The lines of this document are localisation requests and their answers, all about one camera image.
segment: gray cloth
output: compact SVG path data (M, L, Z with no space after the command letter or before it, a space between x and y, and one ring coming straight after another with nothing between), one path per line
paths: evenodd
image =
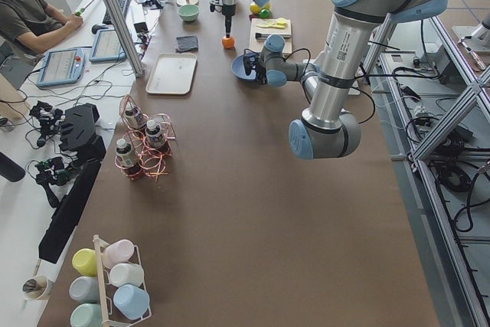
M46 7L45 0L0 0L0 19L2 20L0 34L29 54L35 54L16 39L27 32L39 36L63 26L46 14L44 11Z
M176 40L175 50L180 53L199 49L198 38L195 36L178 36Z

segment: chair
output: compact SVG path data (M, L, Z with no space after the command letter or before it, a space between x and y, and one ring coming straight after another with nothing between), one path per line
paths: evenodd
M14 42L11 42L7 38L4 38L5 42L7 45L14 51L15 55L22 60L24 63L29 64L29 65L36 65L39 60L43 58L42 54L37 54L37 55L31 55L29 53L26 53L24 50L22 50L18 45L16 45Z

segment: yellow mug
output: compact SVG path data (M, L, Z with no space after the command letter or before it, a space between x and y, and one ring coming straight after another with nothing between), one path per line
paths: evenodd
M97 276L95 250L83 248L78 250L71 260L73 268L82 276Z

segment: man's hand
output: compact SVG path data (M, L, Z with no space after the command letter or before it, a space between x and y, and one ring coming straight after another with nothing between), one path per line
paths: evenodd
M71 14L70 17L68 17L68 21L64 25L64 27L70 29L71 31L75 31L82 24L83 24L83 17L78 17L78 16L76 16L74 14Z

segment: green ball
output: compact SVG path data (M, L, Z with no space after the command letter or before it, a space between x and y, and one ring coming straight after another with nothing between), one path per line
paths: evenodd
M270 11L269 9L262 9L260 12L259 12L259 17L261 18L268 18L270 17Z

